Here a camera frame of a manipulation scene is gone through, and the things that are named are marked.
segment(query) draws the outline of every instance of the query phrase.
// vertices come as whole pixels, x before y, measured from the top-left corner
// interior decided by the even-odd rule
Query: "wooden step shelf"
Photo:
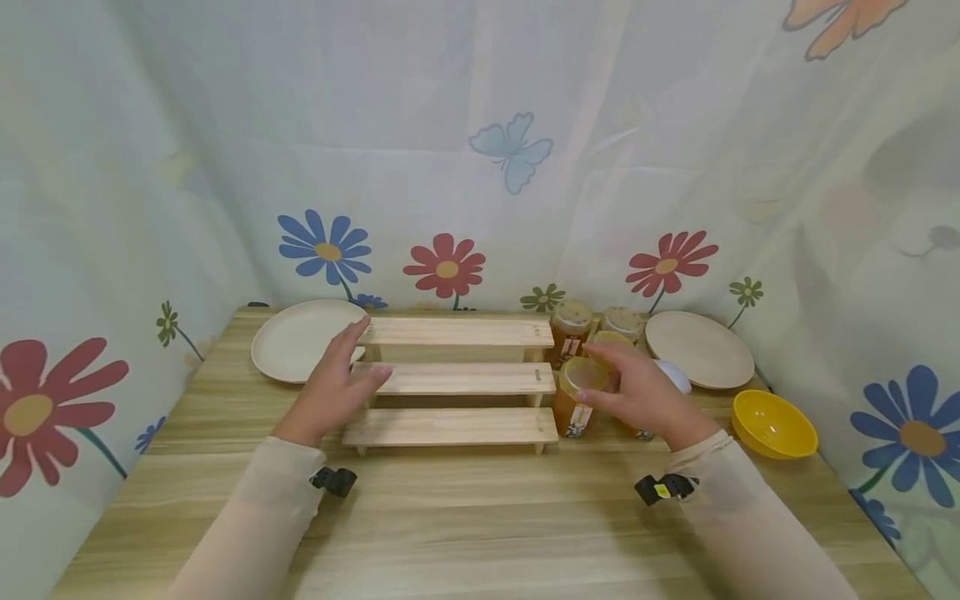
[[[384,363],[358,363],[355,371]],[[399,363],[378,396],[514,396],[553,394],[549,363]]]
[[[389,363],[394,374],[378,396],[526,396],[516,408],[372,408],[344,429],[342,444],[366,455],[368,447],[532,444],[538,454],[559,440],[544,394],[556,391],[543,350],[553,347],[545,317],[497,319],[453,317],[373,317],[360,338],[367,349],[355,371],[381,362],[381,347],[523,348],[517,363]]]
[[[549,408],[371,408],[344,432],[360,454],[377,446],[533,444],[558,440]]]
[[[552,348],[546,319],[373,317],[357,346]]]

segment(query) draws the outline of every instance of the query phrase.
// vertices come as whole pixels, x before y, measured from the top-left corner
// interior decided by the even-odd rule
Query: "curtain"
[[[955,597],[958,35],[920,0],[4,3],[3,595],[238,306],[577,298],[729,325]]]

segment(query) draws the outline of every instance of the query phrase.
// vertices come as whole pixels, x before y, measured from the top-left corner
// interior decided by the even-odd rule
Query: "beige plate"
[[[728,390],[754,376],[754,356],[740,338],[716,321],[680,311],[654,315],[646,327],[647,346],[702,388]]]
[[[276,313],[253,336],[250,357],[268,377],[304,383],[324,356],[333,336],[364,318],[367,312],[344,300],[311,300]],[[353,351],[350,363],[363,357]]]

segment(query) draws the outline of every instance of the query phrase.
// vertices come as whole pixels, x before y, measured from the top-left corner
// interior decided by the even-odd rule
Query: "white curtain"
[[[53,586],[236,307],[326,297],[735,321],[955,597],[958,34],[944,0],[3,3],[0,595]]]

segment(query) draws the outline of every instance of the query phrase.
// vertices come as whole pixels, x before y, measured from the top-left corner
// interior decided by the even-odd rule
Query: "green flower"
[[[743,283],[735,281],[730,284],[730,293],[737,296],[737,303],[742,306],[756,306],[756,301],[763,298],[763,292],[760,291],[760,281],[753,281],[749,277],[743,278]]]
[[[160,310],[163,312],[163,317],[156,320],[156,326],[160,328],[160,332],[156,336],[163,347],[166,348],[170,346],[170,340],[177,339],[178,315],[171,308],[169,300],[160,305]]]
[[[564,290],[558,290],[556,283],[551,283],[546,286],[546,291],[544,292],[539,287],[533,289],[532,296],[524,296],[520,299],[520,304],[524,308],[536,308],[537,312],[543,313],[548,310],[553,310],[553,307],[557,305],[557,302],[562,300],[566,296]]]

